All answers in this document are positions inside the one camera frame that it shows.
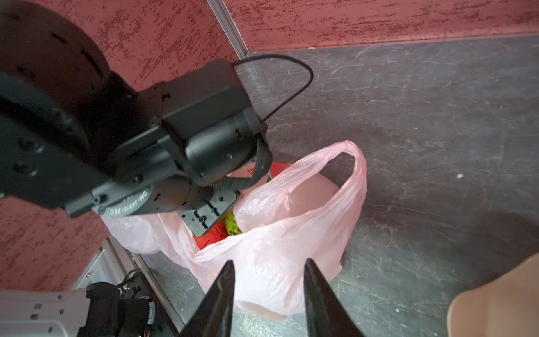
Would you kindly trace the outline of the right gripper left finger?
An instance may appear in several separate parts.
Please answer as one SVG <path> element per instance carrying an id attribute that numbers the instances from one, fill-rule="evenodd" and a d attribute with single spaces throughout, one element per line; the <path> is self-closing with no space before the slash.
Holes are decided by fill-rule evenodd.
<path id="1" fill-rule="evenodd" d="M 180 336 L 229 337 L 232 331 L 235 269 L 227 261 Z"/>

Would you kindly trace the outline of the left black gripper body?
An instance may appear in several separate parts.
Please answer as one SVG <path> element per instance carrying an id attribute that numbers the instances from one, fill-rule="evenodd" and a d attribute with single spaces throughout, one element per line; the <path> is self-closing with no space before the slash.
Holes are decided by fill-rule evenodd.
<path id="1" fill-rule="evenodd" d="M 70 218 L 89 211 L 106 218 L 178 213 L 192 234 L 202 237 L 226 217 L 239 196 L 233 190 L 200 187 L 180 175 L 151 183 L 149 174 L 136 174 L 130 181 L 108 182 L 63 209 Z"/>

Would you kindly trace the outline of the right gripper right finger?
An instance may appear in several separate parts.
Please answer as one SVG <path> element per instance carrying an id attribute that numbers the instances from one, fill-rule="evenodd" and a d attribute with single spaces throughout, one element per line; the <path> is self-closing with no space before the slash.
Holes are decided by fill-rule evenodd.
<path id="1" fill-rule="evenodd" d="M 364 337 L 311 258 L 305 263 L 303 288 L 308 336 Z"/>

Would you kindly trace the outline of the pink translucent plastic bag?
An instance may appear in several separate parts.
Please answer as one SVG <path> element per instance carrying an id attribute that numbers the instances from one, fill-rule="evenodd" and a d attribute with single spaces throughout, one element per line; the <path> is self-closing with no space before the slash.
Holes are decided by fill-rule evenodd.
<path id="1" fill-rule="evenodd" d="M 341 258 L 367 192 L 366 159 L 346 140 L 322 148 L 247 193 L 233 209 L 240 234 L 201 249 L 177 213 L 104 217 L 136 254 L 162 252 L 208 291 L 227 261 L 235 268 L 234 311 L 285 320 L 305 311 L 303 270 L 313 259 L 326 279 Z"/>

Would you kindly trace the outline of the pink faceted plastic bowl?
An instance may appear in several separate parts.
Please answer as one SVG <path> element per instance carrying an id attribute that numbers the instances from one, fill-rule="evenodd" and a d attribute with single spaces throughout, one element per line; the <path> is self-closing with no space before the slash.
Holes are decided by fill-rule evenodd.
<path id="1" fill-rule="evenodd" d="M 447 329 L 449 336 L 537 336 L 538 254 L 459 294 L 449 307 Z"/>

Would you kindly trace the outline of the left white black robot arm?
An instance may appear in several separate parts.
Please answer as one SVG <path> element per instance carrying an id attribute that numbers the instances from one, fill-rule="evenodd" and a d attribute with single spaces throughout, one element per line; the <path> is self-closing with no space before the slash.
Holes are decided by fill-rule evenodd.
<path id="1" fill-rule="evenodd" d="M 233 64 L 144 91 L 81 29 L 1 3 L 1 191 L 70 218 L 173 212 L 195 234 L 239 198 L 228 175 L 265 149 Z"/>

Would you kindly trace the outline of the fake red apple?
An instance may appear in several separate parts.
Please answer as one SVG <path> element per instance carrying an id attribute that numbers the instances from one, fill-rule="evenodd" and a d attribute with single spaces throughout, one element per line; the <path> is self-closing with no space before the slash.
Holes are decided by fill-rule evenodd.
<path id="1" fill-rule="evenodd" d="M 277 175 L 279 175 L 282 171 L 290 167 L 290 164 L 285 163 L 273 163 L 269 169 L 269 171 L 265 174 L 263 178 L 261 178 L 257 184 L 255 184 L 253 187 L 242 190 L 240 193 L 239 199 L 244 199 L 252 190 L 260 187 L 261 185 L 264 185 L 266 183 L 269 183 L 273 178 L 275 178 Z M 245 165 L 244 167 L 232 172 L 229 177 L 230 178 L 251 178 L 254 173 L 255 164 L 249 163 Z M 196 237 L 193 235 L 193 238 L 195 239 L 196 245 L 199 249 L 204 249 L 205 247 L 215 244 L 221 240 L 224 240 L 226 237 L 229 237 L 227 234 L 227 230 L 225 227 L 225 219 L 227 214 L 233 211 L 230 209 L 226 215 L 224 215 L 219 222 L 214 225 L 206 234 L 204 234 L 201 237 Z"/>

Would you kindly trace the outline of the fake green fruit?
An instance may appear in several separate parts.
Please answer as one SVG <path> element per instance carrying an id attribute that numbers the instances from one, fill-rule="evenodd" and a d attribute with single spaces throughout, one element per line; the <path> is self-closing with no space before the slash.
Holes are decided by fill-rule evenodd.
<path id="1" fill-rule="evenodd" d="M 225 219 L 225 227 L 229 236 L 236 236 L 242 234 L 242 231 L 240 230 L 235 220 L 233 211 L 230 211 L 227 214 Z"/>

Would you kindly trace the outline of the left aluminium corner post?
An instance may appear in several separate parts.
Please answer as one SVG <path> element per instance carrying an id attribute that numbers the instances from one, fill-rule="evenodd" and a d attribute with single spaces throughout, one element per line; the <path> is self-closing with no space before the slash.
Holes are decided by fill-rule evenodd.
<path id="1" fill-rule="evenodd" d="M 207 0 L 223 32 L 240 59 L 247 57 L 248 47 L 224 0 Z"/>

